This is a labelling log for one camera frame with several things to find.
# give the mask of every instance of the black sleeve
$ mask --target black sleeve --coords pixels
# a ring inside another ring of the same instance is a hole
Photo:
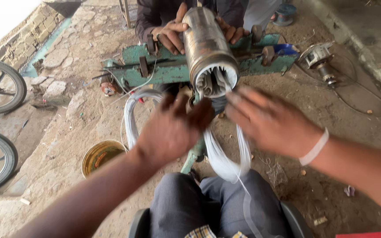
[[[161,26],[159,3],[157,0],[137,0],[137,4],[135,34],[141,42],[146,42],[146,35],[155,27]]]
[[[224,21],[236,28],[243,26],[243,16],[245,10],[240,0],[217,0],[217,10],[219,16]]]

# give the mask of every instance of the green metal frame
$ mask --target green metal frame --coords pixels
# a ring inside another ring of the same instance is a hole
[[[230,45],[233,55],[240,64],[241,76],[282,73],[288,71],[298,55],[277,56],[271,65],[265,67],[261,64],[261,55],[264,46],[276,45],[280,35],[277,33],[266,34],[261,40],[252,44],[252,35],[242,37],[235,45]],[[136,87],[146,83],[151,77],[149,84],[169,84],[179,82],[189,82],[189,69],[185,55],[173,55],[164,46],[157,43],[158,51],[156,54],[148,52],[147,44],[133,45],[123,49],[124,66],[112,70],[116,81],[124,88]],[[143,77],[139,64],[139,57],[145,56],[149,77]],[[118,64],[114,60],[103,61],[105,67],[112,67]],[[195,95],[194,103],[198,103],[199,96]],[[205,149],[204,139],[198,140],[197,144],[188,152],[188,158],[182,167],[181,173],[187,174],[193,163],[199,156],[203,156]]]

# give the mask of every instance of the hand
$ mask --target hand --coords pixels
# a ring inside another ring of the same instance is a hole
[[[186,3],[180,4],[179,10],[176,14],[176,19],[167,23],[165,27],[157,27],[151,31],[154,37],[154,41],[158,39],[171,53],[178,55],[180,52],[182,55],[185,53],[185,46],[177,35],[178,32],[182,32],[188,29],[187,23],[182,23],[185,13],[188,11],[188,6]]]
[[[215,20],[220,25],[220,28],[226,37],[226,41],[230,42],[232,45],[234,45],[242,36],[249,35],[249,30],[245,30],[243,27],[236,29],[236,27],[227,24],[221,17],[217,17]]]
[[[186,95],[178,95],[176,100],[166,95],[140,133],[135,147],[153,164],[162,167],[188,152],[214,118],[208,98],[202,99],[187,114],[188,100]]]
[[[300,158],[318,142],[323,130],[296,107],[250,88],[226,94],[226,115],[255,140],[260,149]]]

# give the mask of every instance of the red object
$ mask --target red object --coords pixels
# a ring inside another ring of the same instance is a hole
[[[140,103],[145,103],[143,98],[139,98],[138,101]]]
[[[381,232],[336,235],[336,238],[381,238]]]

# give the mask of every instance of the black chair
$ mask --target black chair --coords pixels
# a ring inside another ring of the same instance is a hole
[[[314,238],[305,219],[297,208],[289,202],[281,201],[280,205],[295,238]],[[137,211],[130,224],[128,238],[148,238],[150,223],[149,208]]]

